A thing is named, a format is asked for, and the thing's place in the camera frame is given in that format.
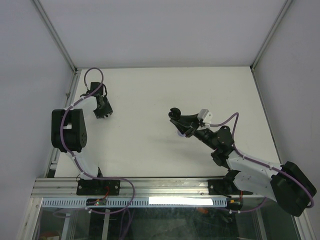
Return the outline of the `lilac charging case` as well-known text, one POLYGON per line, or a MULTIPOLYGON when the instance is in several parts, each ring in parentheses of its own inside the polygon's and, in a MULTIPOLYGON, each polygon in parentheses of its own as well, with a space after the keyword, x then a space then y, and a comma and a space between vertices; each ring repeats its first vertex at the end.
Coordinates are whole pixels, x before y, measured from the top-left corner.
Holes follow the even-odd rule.
POLYGON ((179 131, 177 131, 177 134, 178 134, 180 137, 185 137, 185 134, 183 134, 183 133, 181 133, 181 132, 179 132, 179 131))

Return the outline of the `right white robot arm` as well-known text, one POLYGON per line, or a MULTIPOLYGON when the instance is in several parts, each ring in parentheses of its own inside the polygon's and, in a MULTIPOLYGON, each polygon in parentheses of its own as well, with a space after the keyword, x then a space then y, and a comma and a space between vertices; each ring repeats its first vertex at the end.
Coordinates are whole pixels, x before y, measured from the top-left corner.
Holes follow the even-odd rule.
POLYGON ((223 178, 226 192, 261 195, 295 217, 299 217, 305 209, 314 207, 317 190, 295 163, 287 161, 280 164, 256 159, 236 147, 236 129, 227 124, 231 120, 237 122, 239 113, 235 112, 218 124, 211 122, 213 115, 207 109, 197 114, 183 115, 173 107, 168 117, 183 137, 195 137, 213 150, 210 154, 212 160, 228 170, 223 178))

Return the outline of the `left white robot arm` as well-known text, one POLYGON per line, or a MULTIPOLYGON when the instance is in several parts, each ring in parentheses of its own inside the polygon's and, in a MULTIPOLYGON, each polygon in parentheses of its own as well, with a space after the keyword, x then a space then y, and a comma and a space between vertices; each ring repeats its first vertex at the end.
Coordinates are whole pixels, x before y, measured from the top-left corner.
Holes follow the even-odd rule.
POLYGON ((103 195, 107 198, 111 182, 101 179, 103 174, 86 147, 88 134, 85 118, 95 116, 106 119, 113 114, 107 98, 107 88, 92 82, 89 90, 67 108, 54 109, 51 113, 52 146, 71 159, 79 171, 78 195, 103 195))

